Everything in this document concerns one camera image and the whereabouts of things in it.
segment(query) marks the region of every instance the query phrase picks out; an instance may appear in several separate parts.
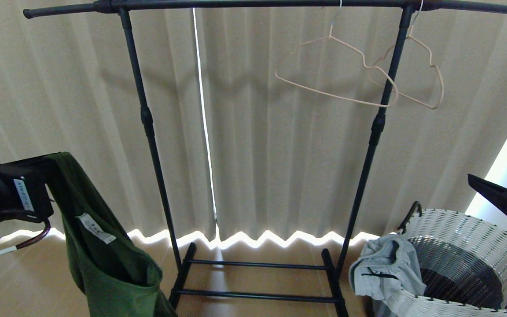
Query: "basket handle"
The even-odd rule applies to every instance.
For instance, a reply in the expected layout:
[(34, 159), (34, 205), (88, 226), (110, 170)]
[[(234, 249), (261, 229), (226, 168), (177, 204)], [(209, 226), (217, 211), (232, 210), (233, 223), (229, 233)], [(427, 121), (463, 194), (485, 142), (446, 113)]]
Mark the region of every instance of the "basket handle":
[(408, 221), (410, 221), (410, 218), (416, 212), (416, 209), (420, 213), (420, 217), (422, 217), (422, 205), (419, 201), (416, 200), (412, 204), (412, 207), (410, 207), (410, 210), (408, 211), (406, 218), (404, 218), (402, 223), (398, 226), (397, 231), (402, 229), (402, 234), (406, 233), (406, 223), (408, 223)]

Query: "hanger hook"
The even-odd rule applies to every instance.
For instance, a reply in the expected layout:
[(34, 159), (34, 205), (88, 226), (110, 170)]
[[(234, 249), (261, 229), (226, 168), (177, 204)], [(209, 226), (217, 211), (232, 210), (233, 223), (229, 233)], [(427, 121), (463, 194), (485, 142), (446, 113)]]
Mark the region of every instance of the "hanger hook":
[(344, 4), (344, 0), (340, 0), (340, 8), (338, 8), (336, 15), (334, 15), (334, 17), (332, 18), (332, 23), (330, 23), (330, 34), (328, 34), (328, 36), (332, 36), (332, 29), (334, 28), (334, 21), (336, 20), (336, 17), (340, 14), (343, 4)]
[(424, 0), (421, 0), (420, 2), (420, 8), (418, 9), (418, 13), (414, 16), (414, 19), (412, 20), (412, 23), (410, 23), (410, 35), (412, 36), (412, 31), (414, 30), (414, 23), (416, 23), (416, 19), (420, 15), (420, 12), (422, 12), (422, 8), (424, 6)]

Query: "curtain fold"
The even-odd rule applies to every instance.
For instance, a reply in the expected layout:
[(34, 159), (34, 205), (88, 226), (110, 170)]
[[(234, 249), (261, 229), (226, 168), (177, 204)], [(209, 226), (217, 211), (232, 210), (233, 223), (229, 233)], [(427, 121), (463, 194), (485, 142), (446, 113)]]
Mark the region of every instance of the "curtain fold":
[[(0, 162), (71, 152), (125, 229), (151, 236), (167, 226), (121, 21), (22, 15), (23, 8), (63, 4), (0, 2)], [(191, 10), (131, 17), (177, 235), (199, 230), (213, 239)], [(53, 224), (62, 228), (59, 217)], [(2, 235), (40, 229), (0, 226)]]
[[(377, 108), (296, 88), (274, 76), (302, 42), (328, 34), (337, 8), (200, 9), (199, 46), (221, 239), (269, 229), (344, 234)], [(396, 40), (401, 10), (343, 8), (334, 36), (372, 64)], [(428, 110), (400, 97), (389, 108), (356, 233), (390, 232), (414, 200), (464, 211), (507, 137), (507, 16), (421, 12), (414, 35), (434, 52), (445, 97)], [(392, 53), (378, 65), (388, 71)], [(283, 77), (371, 102), (357, 53), (310, 44), (279, 66)], [(427, 52), (407, 42), (396, 83), (435, 104), (439, 84)]]

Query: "white tag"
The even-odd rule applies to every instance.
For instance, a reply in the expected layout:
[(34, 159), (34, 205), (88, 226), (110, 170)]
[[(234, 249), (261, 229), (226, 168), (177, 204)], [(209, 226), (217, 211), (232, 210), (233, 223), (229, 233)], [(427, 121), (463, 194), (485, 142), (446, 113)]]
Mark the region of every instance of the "white tag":
[(110, 233), (106, 233), (101, 229), (101, 227), (93, 220), (93, 218), (87, 213), (80, 215), (78, 217), (81, 224), (87, 229), (87, 231), (93, 233), (94, 236), (101, 239), (104, 243), (109, 244), (114, 241), (117, 237), (111, 235)]
[(28, 191), (26, 191), (25, 182), (22, 179), (13, 179), (15, 187), (17, 188), (18, 196), (21, 199), (22, 207), (28, 211), (34, 211), (33, 203), (30, 201)]

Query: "tile floor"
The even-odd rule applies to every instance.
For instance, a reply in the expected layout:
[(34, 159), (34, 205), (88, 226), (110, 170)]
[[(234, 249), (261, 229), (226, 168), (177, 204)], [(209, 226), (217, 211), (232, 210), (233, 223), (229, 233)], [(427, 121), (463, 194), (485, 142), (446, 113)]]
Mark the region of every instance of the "tile floor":
[[(18, 237), (1, 247), (24, 240)], [(149, 253), (163, 268), (162, 290), (169, 296), (177, 276), (173, 252), (167, 239), (144, 244), (135, 239), (138, 247)], [(253, 249), (238, 242), (221, 250), (209, 248), (195, 241), (195, 258), (224, 259), (227, 261), (275, 262), (289, 264), (321, 265), (320, 252), (330, 249), (336, 261), (341, 246), (329, 241), (314, 246), (296, 240), (283, 248), (272, 241)], [(348, 260), (342, 273), (342, 292), (348, 303), (350, 317), (364, 317), (365, 300), (353, 294), (348, 285), (347, 268), (357, 258), (364, 242), (350, 247)], [(188, 245), (182, 246), (181, 256)], [(299, 269), (264, 269), (259, 267), (211, 267), (193, 265), (186, 288), (212, 289), (217, 291), (257, 291), (286, 293), (292, 295), (330, 296), (326, 274), (322, 271)], [(180, 317), (334, 317), (334, 305), (324, 303), (301, 303), (268, 301), (259, 299), (220, 299), (183, 295), (177, 313)], [(0, 316), (13, 317), (88, 317), (85, 296), (73, 283), (66, 257), (65, 243), (56, 236), (0, 257)]]

